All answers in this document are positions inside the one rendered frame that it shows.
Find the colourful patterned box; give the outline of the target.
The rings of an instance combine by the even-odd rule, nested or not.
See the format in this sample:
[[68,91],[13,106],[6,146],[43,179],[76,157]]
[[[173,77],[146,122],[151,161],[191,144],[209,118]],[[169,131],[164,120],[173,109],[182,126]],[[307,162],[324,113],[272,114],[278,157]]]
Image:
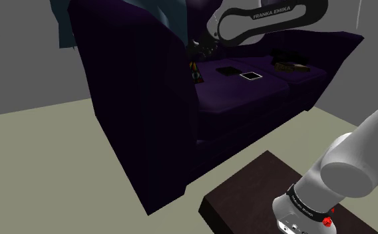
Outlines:
[[197,64],[194,61],[190,62],[190,71],[192,74],[192,80],[194,81],[194,84],[203,83],[204,79],[202,75],[200,74],[200,70],[197,66]]

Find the black flat tablet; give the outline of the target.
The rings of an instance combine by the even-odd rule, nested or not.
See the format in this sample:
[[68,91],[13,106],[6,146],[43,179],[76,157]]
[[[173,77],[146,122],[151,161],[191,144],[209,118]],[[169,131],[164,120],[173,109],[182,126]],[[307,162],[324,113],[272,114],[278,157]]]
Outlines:
[[241,70],[234,68],[232,66],[216,68],[216,71],[219,72],[220,74],[223,74],[224,76],[233,76],[233,75],[242,74]]

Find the teal grey draped cloth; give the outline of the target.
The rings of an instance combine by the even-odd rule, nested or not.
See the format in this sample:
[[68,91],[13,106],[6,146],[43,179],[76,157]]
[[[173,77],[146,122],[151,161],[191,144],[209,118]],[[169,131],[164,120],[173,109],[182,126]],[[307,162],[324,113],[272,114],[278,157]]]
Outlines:
[[[76,41],[68,14],[71,0],[49,0],[51,11],[59,26],[59,48],[75,48]],[[186,46],[188,44],[186,0],[122,0],[147,10],[168,27]]]

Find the white framed tablet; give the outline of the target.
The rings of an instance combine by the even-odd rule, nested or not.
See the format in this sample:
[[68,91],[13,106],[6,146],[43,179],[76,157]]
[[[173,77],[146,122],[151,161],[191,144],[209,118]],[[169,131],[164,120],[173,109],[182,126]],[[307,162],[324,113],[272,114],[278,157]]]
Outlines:
[[245,78],[246,80],[257,80],[257,79],[261,79],[263,78],[262,75],[260,74],[257,74],[255,72],[246,72],[246,73],[242,73],[240,74],[240,76],[242,78]]

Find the black oblong box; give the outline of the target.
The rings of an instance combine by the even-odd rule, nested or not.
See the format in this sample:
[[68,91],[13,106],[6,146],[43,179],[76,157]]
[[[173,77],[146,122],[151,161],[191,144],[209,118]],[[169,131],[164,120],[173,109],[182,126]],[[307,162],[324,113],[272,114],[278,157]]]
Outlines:
[[270,56],[273,57],[271,65],[275,65],[278,62],[295,62],[297,64],[306,65],[309,62],[308,57],[300,55],[296,51],[272,49]]

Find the dark purple sofa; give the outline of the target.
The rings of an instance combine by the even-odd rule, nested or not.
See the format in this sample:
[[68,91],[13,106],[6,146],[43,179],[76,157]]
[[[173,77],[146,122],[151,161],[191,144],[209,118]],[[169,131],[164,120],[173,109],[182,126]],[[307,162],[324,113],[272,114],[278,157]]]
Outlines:
[[[222,48],[194,84],[182,41],[148,11],[122,0],[71,0],[68,8],[96,119],[145,212],[309,110],[363,41],[344,31],[285,30]],[[309,58],[309,72],[276,71],[272,49]],[[263,76],[246,80],[216,68]]]

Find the brown flat box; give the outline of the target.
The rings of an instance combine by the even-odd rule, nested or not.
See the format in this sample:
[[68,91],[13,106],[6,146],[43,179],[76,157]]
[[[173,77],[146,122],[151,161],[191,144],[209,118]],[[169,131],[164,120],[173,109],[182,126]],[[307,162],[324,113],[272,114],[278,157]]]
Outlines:
[[274,65],[276,71],[282,72],[309,72],[311,69],[302,64],[293,64],[290,62],[277,62]]

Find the dark brown robot stand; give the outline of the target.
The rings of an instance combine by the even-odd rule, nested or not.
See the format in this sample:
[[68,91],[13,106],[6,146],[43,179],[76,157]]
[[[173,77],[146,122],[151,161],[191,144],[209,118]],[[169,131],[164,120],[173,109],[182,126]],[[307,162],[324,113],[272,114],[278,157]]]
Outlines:
[[206,194],[199,214],[214,234],[282,234],[272,202],[300,178],[266,151]]

